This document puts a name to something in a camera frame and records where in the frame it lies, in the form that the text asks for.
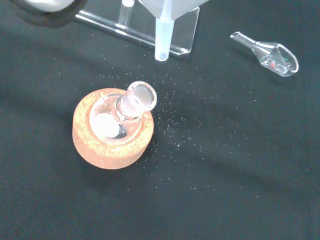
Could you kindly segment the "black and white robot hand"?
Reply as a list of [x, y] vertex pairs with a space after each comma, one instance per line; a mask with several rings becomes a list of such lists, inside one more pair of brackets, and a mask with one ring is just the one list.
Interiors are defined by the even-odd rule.
[[87, 0], [10, 0], [13, 12], [38, 27], [60, 28], [71, 23]]

